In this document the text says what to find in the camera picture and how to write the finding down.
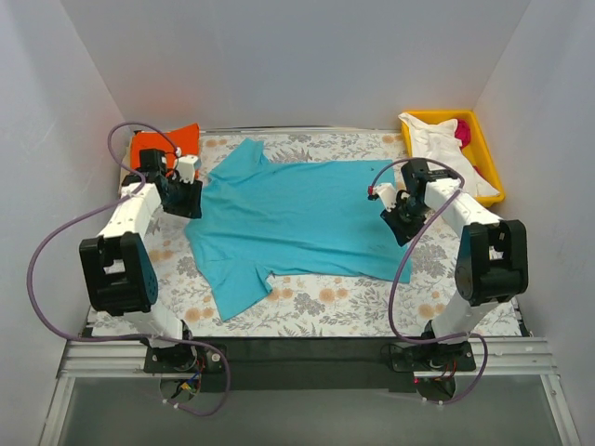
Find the turquoise t shirt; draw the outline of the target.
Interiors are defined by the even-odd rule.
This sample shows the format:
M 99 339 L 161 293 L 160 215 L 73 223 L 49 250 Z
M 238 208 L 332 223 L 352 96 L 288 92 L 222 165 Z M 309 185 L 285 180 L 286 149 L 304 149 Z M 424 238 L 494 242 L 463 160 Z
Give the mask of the turquoise t shirt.
M 272 290 L 270 275 L 396 278 L 405 250 L 367 198 L 387 161 L 273 163 L 245 139 L 208 175 L 202 216 L 185 228 L 198 270 L 227 321 Z

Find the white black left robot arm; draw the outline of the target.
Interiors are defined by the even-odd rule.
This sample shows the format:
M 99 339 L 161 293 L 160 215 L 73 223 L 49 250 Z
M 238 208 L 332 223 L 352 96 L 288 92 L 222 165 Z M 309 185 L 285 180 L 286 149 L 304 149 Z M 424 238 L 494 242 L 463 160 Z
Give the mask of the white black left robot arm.
M 79 245 L 90 303 L 94 310 L 130 323 L 153 359 L 176 371 L 189 371 L 198 350 L 187 340 L 191 330 L 159 300 L 159 284 L 144 237 L 155 211 L 196 219 L 202 216 L 202 182 L 196 178 L 200 159 L 179 157 L 166 166 L 157 149 L 139 154 L 139 169 L 126 175 L 118 204 L 98 236 Z

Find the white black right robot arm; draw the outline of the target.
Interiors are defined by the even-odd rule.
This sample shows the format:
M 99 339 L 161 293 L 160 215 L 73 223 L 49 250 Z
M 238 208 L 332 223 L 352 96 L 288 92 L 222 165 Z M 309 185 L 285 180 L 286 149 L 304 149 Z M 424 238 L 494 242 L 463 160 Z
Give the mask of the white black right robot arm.
M 465 192 L 465 179 L 442 162 L 414 157 L 397 164 L 403 189 L 376 177 L 367 193 L 382 202 L 380 216 L 404 248 L 404 257 L 412 255 L 437 218 L 455 232 L 459 247 L 453 296 L 422 335 L 399 334 L 389 345 L 391 366 L 397 372 L 472 371 L 469 339 L 476 326 L 528 287 L 526 227 L 483 207 Z

